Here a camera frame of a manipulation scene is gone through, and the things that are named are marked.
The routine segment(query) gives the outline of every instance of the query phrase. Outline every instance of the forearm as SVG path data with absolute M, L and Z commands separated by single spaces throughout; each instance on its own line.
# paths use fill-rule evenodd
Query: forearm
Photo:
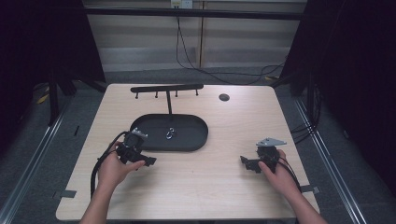
M 300 192 L 292 193 L 285 197 L 301 224 L 327 223 Z
M 88 208 L 79 223 L 106 223 L 107 210 L 110 204 L 111 195 L 115 188 L 100 187 L 92 195 Z

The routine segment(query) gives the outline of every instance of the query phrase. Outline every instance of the electrical outlet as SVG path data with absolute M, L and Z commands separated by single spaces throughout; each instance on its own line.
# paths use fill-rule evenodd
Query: electrical outlet
M 181 0 L 181 8 L 192 9 L 192 0 Z
M 181 8 L 181 0 L 171 0 L 171 8 Z

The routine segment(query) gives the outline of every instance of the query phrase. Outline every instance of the white wall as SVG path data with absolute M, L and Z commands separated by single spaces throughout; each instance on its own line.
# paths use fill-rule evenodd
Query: white wall
M 84 0 L 84 4 L 169 8 L 170 0 Z M 304 0 L 193 1 L 194 8 L 219 10 L 303 12 L 304 6 Z M 176 18 L 89 15 L 89 20 L 105 72 L 180 67 Z M 297 26 L 297 21 L 180 18 L 189 58 L 202 67 L 282 63 Z M 179 42 L 178 58 L 187 65 Z

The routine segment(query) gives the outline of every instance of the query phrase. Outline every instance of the wooden table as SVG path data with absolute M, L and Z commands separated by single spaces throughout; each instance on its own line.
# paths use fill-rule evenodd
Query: wooden table
M 74 198 L 62 198 L 56 217 L 81 219 L 90 201 L 90 178 L 96 159 L 132 122 L 150 113 L 168 113 L 166 95 L 141 93 L 112 84 L 107 88 L 76 167 L 67 185 Z M 230 96 L 223 102 L 222 93 Z M 308 185 L 304 167 L 293 144 L 274 90 L 270 87 L 212 86 L 172 94 L 174 114 L 191 114 L 208 126 L 206 144 L 193 152 L 147 152 L 153 166 L 128 175 L 111 199 L 108 219 L 215 220 L 295 217 L 287 201 L 263 174 L 246 170 L 240 156 L 256 159 L 255 144 L 265 137 L 286 141 L 280 146 L 301 185 Z M 304 196 L 318 210 L 312 192 Z

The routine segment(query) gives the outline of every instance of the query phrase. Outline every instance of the human hand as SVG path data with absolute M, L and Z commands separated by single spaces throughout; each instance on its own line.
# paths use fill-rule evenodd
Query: human hand
M 283 158 L 283 160 L 279 159 L 279 162 L 282 162 L 283 164 L 287 165 L 284 161 L 284 160 L 286 160 L 285 152 L 281 149 L 278 149 L 278 151 L 279 151 L 279 156 L 281 158 Z M 270 168 L 268 168 L 268 166 L 262 161 L 259 161 L 259 166 L 262 169 L 262 172 L 267 177 L 270 184 L 279 193 L 281 193 L 285 196 L 288 196 L 288 195 L 291 195 L 294 193 L 300 193 L 293 178 L 291 177 L 289 172 L 285 169 L 285 167 L 283 167 L 282 165 L 280 165 L 280 164 L 276 165 L 275 173 L 272 173 Z
M 116 142 L 111 147 L 109 150 L 111 153 L 101 164 L 98 172 L 98 188 L 107 187 L 114 189 L 130 172 L 145 165 L 144 161 L 123 164 L 115 151 L 120 144 L 121 142 Z

